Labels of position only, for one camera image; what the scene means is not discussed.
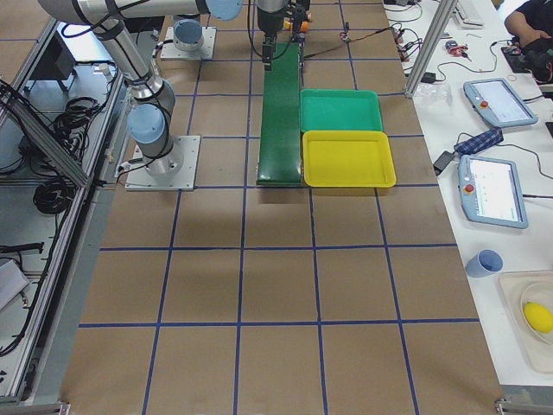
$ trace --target tablet screen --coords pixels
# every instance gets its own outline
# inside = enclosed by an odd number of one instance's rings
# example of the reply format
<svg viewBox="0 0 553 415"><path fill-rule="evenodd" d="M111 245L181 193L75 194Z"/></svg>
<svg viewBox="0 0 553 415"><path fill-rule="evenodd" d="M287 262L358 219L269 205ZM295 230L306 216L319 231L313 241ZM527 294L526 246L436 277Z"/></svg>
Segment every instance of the tablet screen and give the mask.
<svg viewBox="0 0 553 415"><path fill-rule="evenodd" d="M500 122L510 123L531 118L500 80L475 82L473 85Z"/></svg>
<svg viewBox="0 0 553 415"><path fill-rule="evenodd" d="M471 159L478 216L520 221L512 167L508 163Z"/></svg>

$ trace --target white table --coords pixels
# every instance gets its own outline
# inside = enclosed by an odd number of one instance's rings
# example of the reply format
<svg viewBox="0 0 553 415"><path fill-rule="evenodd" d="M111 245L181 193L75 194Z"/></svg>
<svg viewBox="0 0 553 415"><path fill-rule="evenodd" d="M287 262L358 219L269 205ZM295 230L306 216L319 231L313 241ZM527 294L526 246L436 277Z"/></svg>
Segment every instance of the white table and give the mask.
<svg viewBox="0 0 553 415"><path fill-rule="evenodd" d="M474 69L492 69L494 58L489 46L492 42L510 39L503 23L489 0L474 0L481 16L485 19L484 29L460 29L454 19L449 21L447 31L459 44L468 45L468 55L472 62L465 58L455 58L445 50L445 40L438 47L428 65L427 71L437 72L439 63L456 61ZM434 0L422 0L423 15L415 22L403 23L404 28L414 29L421 37L429 26L438 3ZM386 6L388 10L401 10L401 7ZM405 12L387 11L391 20L410 20L419 15L417 7ZM406 42L415 36L404 35ZM493 47L498 56L497 69L492 73L471 73L456 65L442 67L447 80L442 88L451 91L451 100L428 100L414 98L416 112L423 128L424 136L432 160L444 150L451 151L461 132L477 135L489 129L482 118L472 109L462 91L462 84L467 80L506 78L510 85L523 99L530 99L541 94L534 80L528 74L513 74L503 55L500 43ZM411 67L413 61L405 62L404 67ZM503 130L504 144L517 144L536 151L541 159L543 171L553 176L553 138L548 133L544 122L553 120L553 103L549 99L538 99L529 107L539 116L538 124L526 127L507 128ZM513 147L493 147L482 151L479 156L513 160L523 192L535 195L553 195L553 180L538 174L536 158L527 152ZM473 257L480 249L493 249L504 260L503 271L541 271L553 269L553 200L526 199L525 207L530 226L524 230L508 227L474 223L467 220L462 212L458 190L456 165L450 165L439 176L438 183L448 216L454 230L463 263ZM539 373L527 362L525 352L520 344L517 328L512 322L510 311L505 306L500 293L498 275L488 278L468 278L473 293L482 328L493 359L499 383L501 385L553 386L553 373Z"/></svg>

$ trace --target yellow ball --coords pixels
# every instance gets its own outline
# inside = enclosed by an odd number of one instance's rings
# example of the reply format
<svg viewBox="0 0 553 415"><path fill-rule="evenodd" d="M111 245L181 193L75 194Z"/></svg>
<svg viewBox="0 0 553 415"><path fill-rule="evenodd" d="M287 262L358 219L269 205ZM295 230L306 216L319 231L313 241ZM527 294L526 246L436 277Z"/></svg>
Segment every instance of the yellow ball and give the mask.
<svg viewBox="0 0 553 415"><path fill-rule="evenodd" d="M542 304L528 302L523 308L524 317L530 326L540 333L553 330L553 314Z"/></svg>

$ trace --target floor tile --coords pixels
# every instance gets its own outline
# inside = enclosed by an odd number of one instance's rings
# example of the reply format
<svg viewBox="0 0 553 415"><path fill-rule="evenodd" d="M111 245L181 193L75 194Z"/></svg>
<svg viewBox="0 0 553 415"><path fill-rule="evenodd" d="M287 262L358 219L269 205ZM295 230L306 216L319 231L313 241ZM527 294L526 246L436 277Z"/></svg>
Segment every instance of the floor tile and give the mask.
<svg viewBox="0 0 553 415"><path fill-rule="evenodd" d="M245 137L248 102L248 97L198 97L191 134Z"/></svg>
<svg viewBox="0 0 553 415"><path fill-rule="evenodd" d="M242 320L316 321L312 251L246 251Z"/></svg>
<svg viewBox="0 0 553 415"><path fill-rule="evenodd" d="M342 4L344 20L351 30L383 29L390 26L382 4Z"/></svg>
<svg viewBox="0 0 553 415"><path fill-rule="evenodd" d="M251 15L252 16L254 16L254 13L255 13L254 9L255 8L252 6L252 8L251 8ZM222 32L224 30L246 30L247 27L248 27L248 25L247 25L248 20L246 19L247 11L248 11L248 8L247 8L247 3L246 3L246 4L243 5L242 10L240 11L240 14L232 20L224 21L224 20L217 19L213 15L211 15L210 18L209 18L209 26L217 28L217 30L219 30L220 32ZM257 27L256 21L257 21L257 19L255 19L254 24L252 25L252 27Z"/></svg>
<svg viewBox="0 0 553 415"><path fill-rule="evenodd" d="M0 46L2 47L1 79L11 84L36 46L36 41L1 41Z"/></svg>
<svg viewBox="0 0 553 415"><path fill-rule="evenodd" d="M313 190L315 240L318 246L382 244L372 189Z"/></svg>
<svg viewBox="0 0 553 415"><path fill-rule="evenodd" d="M177 136L188 135L192 102L192 98L189 97L176 97L175 109L173 110L173 117L171 118L171 126L169 129L171 134Z"/></svg>
<svg viewBox="0 0 553 415"><path fill-rule="evenodd" d="M201 140L196 186L242 186L244 174L244 138Z"/></svg>
<svg viewBox="0 0 553 415"><path fill-rule="evenodd" d="M128 192L120 186L102 246L169 246L176 199L175 192Z"/></svg>
<svg viewBox="0 0 553 415"><path fill-rule="evenodd" d="M397 61L355 61L353 68L358 89L402 93L405 88L404 71ZM377 73L386 73L386 76L375 76Z"/></svg>
<svg viewBox="0 0 553 415"><path fill-rule="evenodd" d="M248 144L248 186L256 185L258 161L259 161L259 140L251 138Z"/></svg>
<svg viewBox="0 0 553 415"><path fill-rule="evenodd" d="M247 94L250 91L250 62L205 61L201 65L200 94Z"/></svg>
<svg viewBox="0 0 553 415"><path fill-rule="evenodd" d="M315 89L355 89L349 61L307 61L303 86Z"/></svg>
<svg viewBox="0 0 553 415"><path fill-rule="evenodd" d="M306 35L304 54L306 56L316 54L313 58L309 58L311 60L349 59L347 46L340 39L342 30L310 30Z"/></svg>
<svg viewBox="0 0 553 415"><path fill-rule="evenodd" d="M253 63L251 64L251 93L263 94L264 82L265 82L264 65L260 60L254 59Z"/></svg>
<svg viewBox="0 0 553 415"><path fill-rule="evenodd" d="M423 134L418 124L415 106L411 99L401 95L380 96L380 111L384 123L384 132L389 136L415 136Z"/></svg>
<svg viewBox="0 0 553 415"><path fill-rule="evenodd" d="M240 247L244 190L203 189L181 200L175 246Z"/></svg>
<svg viewBox="0 0 553 415"><path fill-rule="evenodd" d="M436 184L432 161L423 137L390 138L397 184Z"/></svg>
<svg viewBox="0 0 553 415"><path fill-rule="evenodd" d="M244 327L238 414L322 415L316 327Z"/></svg>
<svg viewBox="0 0 553 415"><path fill-rule="evenodd" d="M168 253L100 252L82 322L156 322Z"/></svg>
<svg viewBox="0 0 553 415"><path fill-rule="evenodd" d="M349 37L352 41L349 43L349 50L352 58L390 58L398 64L399 54L391 31L386 30L375 35L373 33L374 30L350 30Z"/></svg>
<svg viewBox="0 0 553 415"><path fill-rule="evenodd" d="M340 6L334 4L311 4L312 22L309 24L311 29L342 29L344 23L340 13Z"/></svg>
<svg viewBox="0 0 553 415"><path fill-rule="evenodd" d="M403 319L478 318L456 246L392 248L390 256Z"/></svg>
<svg viewBox="0 0 553 415"><path fill-rule="evenodd" d="M325 326L323 344L328 413L415 413L397 325Z"/></svg>
<svg viewBox="0 0 553 415"><path fill-rule="evenodd" d="M173 251L164 322L236 322L240 251Z"/></svg>
<svg viewBox="0 0 553 415"><path fill-rule="evenodd" d="M50 20L52 17L36 0L3 0L0 39L38 39Z"/></svg>
<svg viewBox="0 0 553 415"><path fill-rule="evenodd" d="M308 190L247 190L245 245L312 246Z"/></svg>
<svg viewBox="0 0 553 415"><path fill-rule="evenodd" d="M79 415L142 413L155 332L79 329L60 400Z"/></svg>
<svg viewBox="0 0 553 415"><path fill-rule="evenodd" d="M148 415L231 414L235 354L234 327L161 329Z"/></svg>
<svg viewBox="0 0 553 415"><path fill-rule="evenodd" d="M158 62L162 77L171 84L177 95L194 93L200 71L198 61Z"/></svg>
<svg viewBox="0 0 553 415"><path fill-rule="evenodd" d="M392 188L379 197L389 244L454 244L437 186Z"/></svg>
<svg viewBox="0 0 553 415"><path fill-rule="evenodd" d="M407 324L404 332L420 413L495 413L502 395L478 323Z"/></svg>
<svg viewBox="0 0 553 415"><path fill-rule="evenodd" d="M383 248L319 250L317 275L322 320L397 318Z"/></svg>
<svg viewBox="0 0 553 415"><path fill-rule="evenodd" d="M250 60L251 47L248 41L248 32L220 30L215 37L215 60Z"/></svg>
<svg viewBox="0 0 553 415"><path fill-rule="evenodd" d="M261 124L263 121L263 97L251 97L250 108L250 137L261 135Z"/></svg>
<svg viewBox="0 0 553 415"><path fill-rule="evenodd" d="M140 150L137 149L137 142L133 137L129 137L129 142L127 143L127 148L124 151L123 160L130 160L135 156L140 156Z"/></svg>

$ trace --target green tray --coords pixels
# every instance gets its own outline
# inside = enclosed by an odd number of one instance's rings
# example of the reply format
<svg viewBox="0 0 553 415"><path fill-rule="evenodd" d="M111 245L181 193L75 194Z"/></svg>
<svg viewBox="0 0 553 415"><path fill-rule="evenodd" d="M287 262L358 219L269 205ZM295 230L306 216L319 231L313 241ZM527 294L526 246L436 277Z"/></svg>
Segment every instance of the green tray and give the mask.
<svg viewBox="0 0 553 415"><path fill-rule="evenodd" d="M304 89L302 131L382 131L374 91Z"/></svg>

